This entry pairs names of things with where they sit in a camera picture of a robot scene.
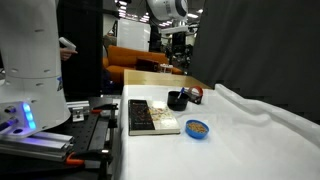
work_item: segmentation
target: open book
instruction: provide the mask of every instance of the open book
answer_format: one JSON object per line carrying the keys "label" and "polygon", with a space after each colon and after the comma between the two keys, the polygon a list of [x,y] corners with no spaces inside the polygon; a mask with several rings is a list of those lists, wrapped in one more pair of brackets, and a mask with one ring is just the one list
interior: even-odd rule
{"label": "open book", "polygon": [[129,135],[179,134],[180,126],[162,101],[128,101]]}

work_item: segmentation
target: white cloth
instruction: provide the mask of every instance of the white cloth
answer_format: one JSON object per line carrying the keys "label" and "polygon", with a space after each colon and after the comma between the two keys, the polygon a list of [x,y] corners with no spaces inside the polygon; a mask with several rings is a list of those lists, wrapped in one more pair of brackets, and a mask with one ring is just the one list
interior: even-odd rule
{"label": "white cloth", "polygon": [[[174,112],[181,134],[128,135],[128,100],[167,101],[181,87],[126,85],[121,102],[122,180],[318,180],[320,127],[223,87],[204,90],[202,103]],[[210,131],[203,140],[185,133],[197,119]]]}

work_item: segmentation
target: orange couch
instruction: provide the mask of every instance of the orange couch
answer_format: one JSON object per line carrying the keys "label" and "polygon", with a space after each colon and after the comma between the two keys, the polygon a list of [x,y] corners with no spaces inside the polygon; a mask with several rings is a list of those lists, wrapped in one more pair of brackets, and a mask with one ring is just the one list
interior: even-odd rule
{"label": "orange couch", "polygon": [[[103,58],[103,67],[110,72],[111,81],[123,84],[124,70],[135,70],[138,58],[156,61],[159,64],[169,63],[164,53],[144,52],[110,45],[108,57]],[[178,68],[173,68],[172,73],[183,74]]]}

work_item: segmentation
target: blue bowl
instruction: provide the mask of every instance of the blue bowl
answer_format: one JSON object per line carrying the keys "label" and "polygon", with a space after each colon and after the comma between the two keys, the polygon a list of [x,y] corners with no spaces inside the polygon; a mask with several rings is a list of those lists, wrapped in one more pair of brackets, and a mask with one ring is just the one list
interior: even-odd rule
{"label": "blue bowl", "polygon": [[[190,129],[190,127],[189,127],[189,124],[190,123],[198,123],[198,124],[200,124],[200,125],[202,125],[203,127],[204,127],[204,132],[198,132],[198,131],[195,131],[195,130],[192,130],[192,129]],[[202,138],[204,138],[207,134],[208,134],[208,132],[209,132],[209,128],[208,128],[208,126],[206,125],[206,124],[204,124],[203,122],[201,122],[201,121],[198,121],[198,120],[188,120],[187,121],[187,123],[186,123],[186,133],[189,135],[189,136],[191,136],[191,137],[193,137],[193,138],[195,138],[195,139],[202,139]]]}

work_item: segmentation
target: ceiling light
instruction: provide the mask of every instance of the ceiling light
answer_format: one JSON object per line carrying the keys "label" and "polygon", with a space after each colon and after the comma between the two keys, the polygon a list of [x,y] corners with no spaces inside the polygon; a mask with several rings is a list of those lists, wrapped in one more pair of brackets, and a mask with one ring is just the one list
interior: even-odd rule
{"label": "ceiling light", "polygon": [[122,6],[126,6],[127,3],[126,2],[123,2],[123,1],[119,1],[119,3],[122,5]]}
{"label": "ceiling light", "polygon": [[122,12],[122,13],[126,13],[126,11],[123,10],[123,9],[119,9],[118,11],[119,11],[119,12]]}
{"label": "ceiling light", "polygon": [[188,14],[188,17],[191,17],[191,18],[197,18],[197,17],[199,17],[198,15],[195,15],[195,14],[191,14],[191,13],[189,13]]}

